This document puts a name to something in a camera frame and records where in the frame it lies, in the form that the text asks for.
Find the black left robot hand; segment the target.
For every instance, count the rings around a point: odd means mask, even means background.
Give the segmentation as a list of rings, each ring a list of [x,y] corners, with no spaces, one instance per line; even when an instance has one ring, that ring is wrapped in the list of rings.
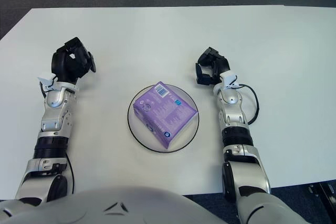
[[[53,54],[51,72],[60,82],[76,85],[89,70],[96,72],[95,61],[78,37],[66,42]]]

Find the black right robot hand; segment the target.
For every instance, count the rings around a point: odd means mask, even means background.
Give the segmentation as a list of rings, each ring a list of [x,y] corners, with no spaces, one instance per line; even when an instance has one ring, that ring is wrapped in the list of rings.
[[[202,73],[201,67],[208,67],[212,75]],[[221,82],[220,74],[230,70],[228,60],[212,47],[207,48],[195,64],[196,82],[202,85],[216,85]]]

